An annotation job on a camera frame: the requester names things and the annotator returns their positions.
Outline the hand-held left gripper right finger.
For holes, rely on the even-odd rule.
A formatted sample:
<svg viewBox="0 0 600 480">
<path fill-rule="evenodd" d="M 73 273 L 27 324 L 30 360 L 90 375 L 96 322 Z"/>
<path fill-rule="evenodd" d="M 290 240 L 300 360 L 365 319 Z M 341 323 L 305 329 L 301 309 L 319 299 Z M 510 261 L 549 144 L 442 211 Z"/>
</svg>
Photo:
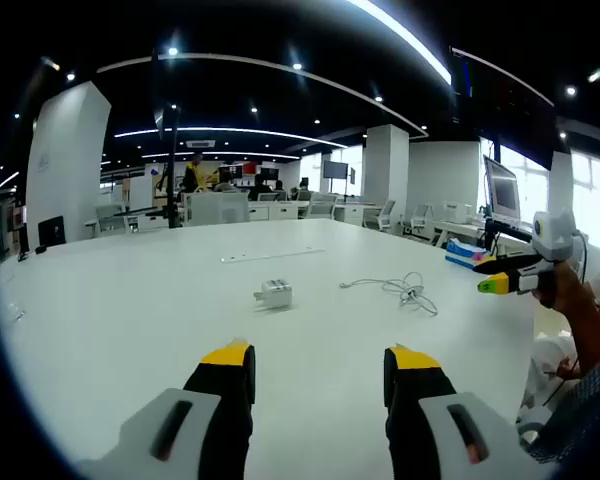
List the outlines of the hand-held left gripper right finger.
<svg viewBox="0 0 600 480">
<path fill-rule="evenodd" d="M 384 353 L 385 432 L 396 479 L 549 479 L 516 428 L 472 393 L 458 393 L 439 362 L 397 344 Z"/>
</svg>

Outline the person's right hand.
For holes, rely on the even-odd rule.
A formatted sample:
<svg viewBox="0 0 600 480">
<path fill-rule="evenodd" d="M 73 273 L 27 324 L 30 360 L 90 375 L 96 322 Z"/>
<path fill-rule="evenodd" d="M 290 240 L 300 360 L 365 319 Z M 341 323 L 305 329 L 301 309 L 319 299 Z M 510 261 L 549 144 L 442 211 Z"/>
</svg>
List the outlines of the person's right hand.
<svg viewBox="0 0 600 480">
<path fill-rule="evenodd" d="M 591 300 L 590 291 L 566 262 L 556 263 L 552 271 L 540 275 L 532 295 L 544 307 L 556 310 L 565 317 Z"/>
</svg>

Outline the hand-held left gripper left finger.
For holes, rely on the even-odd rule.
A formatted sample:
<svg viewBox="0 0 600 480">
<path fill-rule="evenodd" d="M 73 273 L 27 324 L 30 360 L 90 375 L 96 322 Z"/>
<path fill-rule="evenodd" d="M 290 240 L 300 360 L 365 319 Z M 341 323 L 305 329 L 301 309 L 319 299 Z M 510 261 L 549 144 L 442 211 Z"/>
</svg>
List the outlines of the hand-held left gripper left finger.
<svg viewBox="0 0 600 480">
<path fill-rule="evenodd" d="M 204 356 L 181 389 L 129 417 L 117 444 L 77 464 L 83 479 L 242 479 L 255 403 L 255 347 L 235 339 Z"/>
</svg>

